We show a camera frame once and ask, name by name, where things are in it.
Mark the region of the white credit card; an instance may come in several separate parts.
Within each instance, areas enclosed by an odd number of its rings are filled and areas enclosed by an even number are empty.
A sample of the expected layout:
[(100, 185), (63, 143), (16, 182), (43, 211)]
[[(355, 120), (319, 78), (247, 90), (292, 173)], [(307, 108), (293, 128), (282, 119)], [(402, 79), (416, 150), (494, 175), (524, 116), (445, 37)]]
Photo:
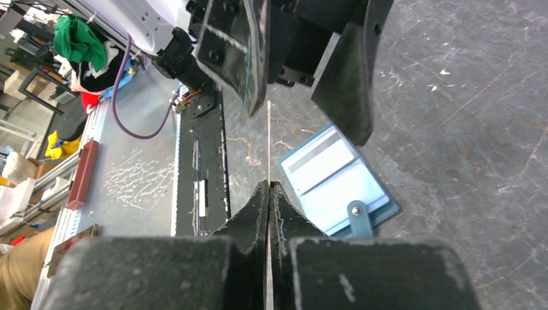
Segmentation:
[(280, 165), (293, 190), (302, 196), (355, 159), (335, 127), (327, 127), (286, 156)]

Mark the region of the person in black shirt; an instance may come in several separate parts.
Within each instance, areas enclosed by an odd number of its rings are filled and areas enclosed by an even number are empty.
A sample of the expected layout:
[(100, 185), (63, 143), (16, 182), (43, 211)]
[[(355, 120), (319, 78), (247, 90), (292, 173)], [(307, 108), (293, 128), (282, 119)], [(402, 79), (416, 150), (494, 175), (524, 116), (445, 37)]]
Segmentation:
[(54, 228), (1, 255), (1, 309), (30, 309)]

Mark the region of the colourful clothes pile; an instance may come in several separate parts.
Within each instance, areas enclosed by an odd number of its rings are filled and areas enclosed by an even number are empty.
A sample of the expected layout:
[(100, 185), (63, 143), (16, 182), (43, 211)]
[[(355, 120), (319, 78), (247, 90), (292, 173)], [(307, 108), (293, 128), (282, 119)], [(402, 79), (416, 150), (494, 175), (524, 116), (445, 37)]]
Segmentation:
[(45, 156), (61, 160), (76, 152), (89, 114), (101, 100), (114, 92), (118, 71), (122, 88), (135, 75), (136, 62), (124, 51), (93, 29), (81, 18), (70, 15), (58, 19), (53, 40), (54, 51), (72, 69), (70, 89), (80, 95), (80, 103), (64, 114), (63, 126), (49, 134)]

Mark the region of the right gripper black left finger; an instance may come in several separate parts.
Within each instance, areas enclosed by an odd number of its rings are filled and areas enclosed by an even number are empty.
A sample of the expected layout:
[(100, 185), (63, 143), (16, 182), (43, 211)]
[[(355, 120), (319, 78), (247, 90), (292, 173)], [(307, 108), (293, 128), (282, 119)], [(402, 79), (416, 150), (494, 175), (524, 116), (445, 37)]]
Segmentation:
[(268, 183), (203, 237), (97, 237), (63, 257), (42, 309), (263, 309)]

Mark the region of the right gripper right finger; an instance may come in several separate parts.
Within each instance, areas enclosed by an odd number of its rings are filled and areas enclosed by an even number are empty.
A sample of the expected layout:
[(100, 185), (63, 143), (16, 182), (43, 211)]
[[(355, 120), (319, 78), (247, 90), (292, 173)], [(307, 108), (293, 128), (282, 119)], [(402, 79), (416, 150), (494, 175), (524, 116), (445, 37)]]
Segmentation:
[(417, 238), (334, 238), (270, 189), (275, 309), (479, 309), (448, 244)]

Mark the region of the orange credit card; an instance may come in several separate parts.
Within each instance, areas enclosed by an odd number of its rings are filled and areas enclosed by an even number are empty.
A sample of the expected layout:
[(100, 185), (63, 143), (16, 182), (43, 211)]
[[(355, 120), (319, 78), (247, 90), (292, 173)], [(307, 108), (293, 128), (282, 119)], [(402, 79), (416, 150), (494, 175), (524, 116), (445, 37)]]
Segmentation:
[[(268, 193), (270, 193), (271, 183), (271, 101), (267, 100), (267, 181), (268, 181)], [(266, 309), (274, 310), (274, 297), (273, 297), (273, 275), (272, 275), (272, 261), (271, 261), (271, 229), (269, 224), (269, 218), (267, 219), (267, 246), (266, 246)]]

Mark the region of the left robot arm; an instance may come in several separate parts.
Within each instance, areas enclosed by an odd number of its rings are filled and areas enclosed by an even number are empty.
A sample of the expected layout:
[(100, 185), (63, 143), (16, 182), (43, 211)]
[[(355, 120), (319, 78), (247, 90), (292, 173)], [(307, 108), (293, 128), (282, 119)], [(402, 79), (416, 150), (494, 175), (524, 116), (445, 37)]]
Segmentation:
[(372, 134), (372, 80), (391, 1), (188, 1), (188, 29), (148, 1), (90, 1), (106, 10), (166, 77), (215, 83), (254, 115), (269, 84), (311, 87), (312, 101), (354, 144)]

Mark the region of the smartphone on table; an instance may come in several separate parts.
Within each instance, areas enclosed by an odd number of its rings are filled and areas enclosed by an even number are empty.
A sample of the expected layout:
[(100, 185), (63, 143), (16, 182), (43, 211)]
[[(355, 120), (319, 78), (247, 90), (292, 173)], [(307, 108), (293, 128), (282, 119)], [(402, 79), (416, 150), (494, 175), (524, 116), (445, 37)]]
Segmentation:
[(55, 246), (51, 260), (49, 263), (46, 264), (46, 266), (48, 267), (47, 278), (52, 278), (56, 274), (63, 257), (77, 242), (79, 242), (80, 240), (93, 238), (97, 236), (98, 233), (99, 225), (95, 223), (90, 227), (87, 227), (85, 230), (65, 240), (64, 242), (61, 242), (59, 245)]

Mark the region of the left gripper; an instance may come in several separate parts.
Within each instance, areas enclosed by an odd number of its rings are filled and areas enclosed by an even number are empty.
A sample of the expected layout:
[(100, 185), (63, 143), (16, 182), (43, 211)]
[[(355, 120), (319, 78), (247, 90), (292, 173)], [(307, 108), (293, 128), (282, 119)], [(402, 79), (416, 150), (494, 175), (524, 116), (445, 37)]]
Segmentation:
[(208, 1), (198, 66), (252, 116), (267, 83), (311, 87), (330, 38), (340, 34), (311, 99), (354, 145), (363, 146), (374, 127), (375, 60), (393, 3), (272, 1), (270, 15), (269, 1)]

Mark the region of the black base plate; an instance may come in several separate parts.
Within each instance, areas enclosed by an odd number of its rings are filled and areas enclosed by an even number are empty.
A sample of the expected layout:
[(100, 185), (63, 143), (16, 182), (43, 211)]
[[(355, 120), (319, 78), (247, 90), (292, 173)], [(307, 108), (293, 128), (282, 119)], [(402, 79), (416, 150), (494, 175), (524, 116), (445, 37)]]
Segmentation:
[(190, 93), (176, 117), (171, 236), (206, 236), (231, 216), (223, 95)]

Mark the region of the red box on table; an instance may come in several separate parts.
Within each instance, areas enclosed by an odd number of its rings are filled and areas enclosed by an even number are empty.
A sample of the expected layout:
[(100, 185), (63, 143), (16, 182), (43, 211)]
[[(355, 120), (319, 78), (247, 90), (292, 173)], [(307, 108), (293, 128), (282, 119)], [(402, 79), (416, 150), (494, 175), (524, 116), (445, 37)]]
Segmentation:
[(96, 165), (99, 145), (100, 144), (94, 139), (88, 141), (84, 145), (80, 154), (76, 175), (70, 188), (70, 194), (65, 205), (66, 209), (75, 211), (85, 205)]

